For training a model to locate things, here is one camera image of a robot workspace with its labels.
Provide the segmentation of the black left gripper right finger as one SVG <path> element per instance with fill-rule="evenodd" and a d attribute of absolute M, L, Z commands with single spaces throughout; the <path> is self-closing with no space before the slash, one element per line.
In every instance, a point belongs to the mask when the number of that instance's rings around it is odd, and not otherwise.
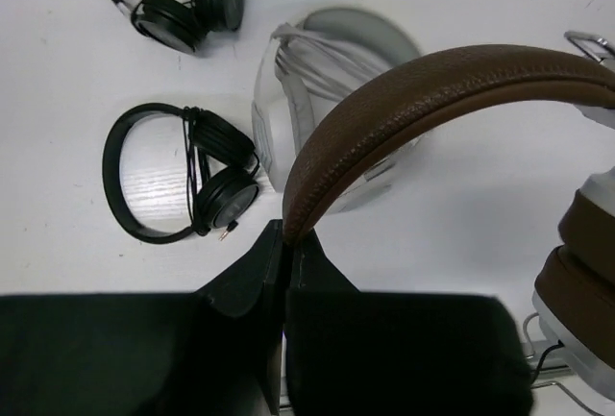
<path fill-rule="evenodd" d="M 496 298 L 367 292 L 315 233 L 286 291 L 286 383 L 298 415 L 528 415 L 530 370 Z"/>

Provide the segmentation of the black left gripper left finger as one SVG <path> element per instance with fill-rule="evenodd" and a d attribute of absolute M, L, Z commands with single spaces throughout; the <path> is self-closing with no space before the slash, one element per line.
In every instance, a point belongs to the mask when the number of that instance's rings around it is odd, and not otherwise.
<path fill-rule="evenodd" d="M 1 299 L 5 415 L 275 415 L 282 224 L 193 292 Z"/>

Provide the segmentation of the black headphones lower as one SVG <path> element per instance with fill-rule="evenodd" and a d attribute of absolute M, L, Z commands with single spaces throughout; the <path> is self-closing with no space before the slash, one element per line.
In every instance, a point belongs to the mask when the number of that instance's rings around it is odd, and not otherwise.
<path fill-rule="evenodd" d="M 146 227 L 133 215 L 124 196 L 120 161 L 125 140 L 133 126 L 157 115 L 182 120 L 186 162 L 186 205 L 190 224 L 177 232 Z M 256 200 L 259 159 L 254 142 L 210 110 L 182 109 L 163 103 L 146 103 L 123 113 L 112 125 L 103 151 L 102 180 L 105 196 L 119 226 L 135 239 L 164 245 L 212 230 L 227 232 Z"/>

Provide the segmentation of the black headphones upper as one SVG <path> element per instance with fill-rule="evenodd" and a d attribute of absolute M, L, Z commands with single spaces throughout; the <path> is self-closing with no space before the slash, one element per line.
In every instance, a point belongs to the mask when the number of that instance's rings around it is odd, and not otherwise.
<path fill-rule="evenodd" d="M 111 1 L 142 36 L 188 55 L 210 32 L 237 31 L 244 14 L 244 0 Z"/>

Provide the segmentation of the brown silver headphones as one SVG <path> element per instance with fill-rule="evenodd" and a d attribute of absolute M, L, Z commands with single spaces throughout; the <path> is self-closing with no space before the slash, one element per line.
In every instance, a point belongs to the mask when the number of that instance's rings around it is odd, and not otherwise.
<path fill-rule="evenodd" d="M 283 193 L 283 238 L 300 241 L 341 192 L 378 161 L 466 114 L 525 101 L 575 106 L 614 124 L 614 72 L 604 61 L 522 45 L 426 55 L 385 72 L 339 103 L 296 158 Z M 570 368 L 614 395 L 614 174 L 588 177 L 561 219 L 532 301 Z"/>

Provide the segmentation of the black headphones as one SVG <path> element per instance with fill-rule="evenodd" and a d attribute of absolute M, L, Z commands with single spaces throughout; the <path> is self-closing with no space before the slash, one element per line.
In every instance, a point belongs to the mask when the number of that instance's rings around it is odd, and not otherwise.
<path fill-rule="evenodd" d="M 237 31 L 244 14 L 244 0 L 111 1 L 142 36 L 188 55 L 210 32 Z"/>
<path fill-rule="evenodd" d="M 120 161 L 125 140 L 133 126 L 157 115 L 182 120 L 186 162 L 186 205 L 190 224 L 177 232 L 146 227 L 133 215 L 124 196 Z M 123 113 L 112 125 L 103 151 L 102 180 L 105 196 L 119 226 L 135 239 L 164 245 L 212 230 L 227 232 L 256 200 L 259 159 L 254 142 L 210 110 L 182 109 L 163 103 L 146 103 Z"/>

